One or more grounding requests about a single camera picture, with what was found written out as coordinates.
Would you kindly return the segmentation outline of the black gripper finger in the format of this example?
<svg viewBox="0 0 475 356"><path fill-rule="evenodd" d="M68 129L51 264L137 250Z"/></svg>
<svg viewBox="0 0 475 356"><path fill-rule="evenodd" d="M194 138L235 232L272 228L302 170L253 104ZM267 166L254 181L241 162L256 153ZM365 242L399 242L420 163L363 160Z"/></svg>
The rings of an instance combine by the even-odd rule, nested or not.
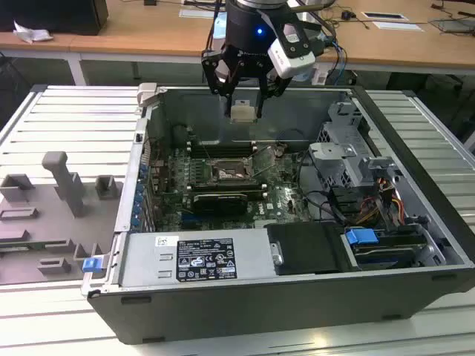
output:
<svg viewBox="0 0 475 356"><path fill-rule="evenodd" d="M257 95L257 111L256 116L257 118L262 117L263 113L263 104L267 99L272 97L279 97L281 96L286 88L289 85L288 79L282 79L279 75L276 75L269 79L267 76L260 75L257 77L258 79L258 86L259 92Z"/></svg>
<svg viewBox="0 0 475 356"><path fill-rule="evenodd" d="M202 67L207 84L213 94L218 94L226 99L224 114L231 116L232 95L238 85L238 61L234 57L236 51L230 47L224 47L221 51L205 50L202 52ZM217 69L220 63L228 68L224 81L220 81Z"/></svg>

